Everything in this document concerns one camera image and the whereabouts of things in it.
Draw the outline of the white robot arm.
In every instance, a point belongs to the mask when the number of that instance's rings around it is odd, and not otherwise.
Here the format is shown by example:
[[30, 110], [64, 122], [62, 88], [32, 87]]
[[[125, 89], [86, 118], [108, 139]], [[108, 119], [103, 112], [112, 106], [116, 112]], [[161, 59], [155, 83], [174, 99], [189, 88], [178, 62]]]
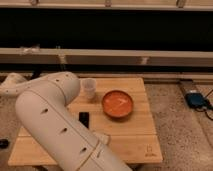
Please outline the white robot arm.
[[58, 72], [33, 80], [11, 73], [0, 95], [14, 97], [15, 111], [31, 136], [64, 171], [132, 171], [93, 132], [69, 113], [80, 80]]

